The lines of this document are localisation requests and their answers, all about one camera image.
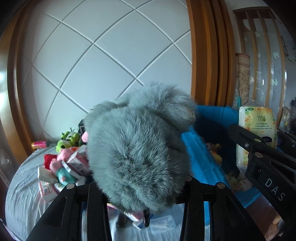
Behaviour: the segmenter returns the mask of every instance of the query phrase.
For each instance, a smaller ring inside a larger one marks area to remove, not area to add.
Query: green plush toy
[[[77,132],[67,131],[65,133],[62,133],[61,140],[57,143],[56,151],[60,153],[62,149],[70,148],[74,146],[79,146],[80,141],[80,134]]]

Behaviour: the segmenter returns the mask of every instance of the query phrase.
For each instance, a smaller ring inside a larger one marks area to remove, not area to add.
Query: red can
[[[48,148],[50,145],[49,141],[35,141],[32,142],[33,149],[41,149],[41,148]]]

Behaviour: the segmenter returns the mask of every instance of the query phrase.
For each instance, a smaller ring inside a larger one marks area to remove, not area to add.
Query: white box
[[[44,181],[52,184],[58,182],[57,177],[52,173],[52,171],[44,167],[38,167],[38,179],[40,181]]]
[[[39,191],[41,197],[47,202],[50,202],[57,197],[57,193],[54,190],[53,185],[50,183],[44,181],[39,182]]]
[[[66,163],[72,170],[81,176],[86,176],[90,173],[87,159],[78,152],[72,154]]]

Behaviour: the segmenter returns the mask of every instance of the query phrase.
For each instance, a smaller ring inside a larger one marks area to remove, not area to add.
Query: toy pile
[[[58,154],[44,155],[44,167],[38,168],[38,179],[39,191],[45,201],[55,199],[68,183],[77,186],[86,183],[86,176],[90,173],[84,145],[86,135],[81,138],[79,133],[72,130],[62,133],[56,147]]]

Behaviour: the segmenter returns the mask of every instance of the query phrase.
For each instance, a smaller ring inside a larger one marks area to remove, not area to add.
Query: red plush toy
[[[44,167],[48,170],[50,170],[49,165],[52,162],[53,158],[57,158],[57,155],[53,154],[45,154],[44,155]]]

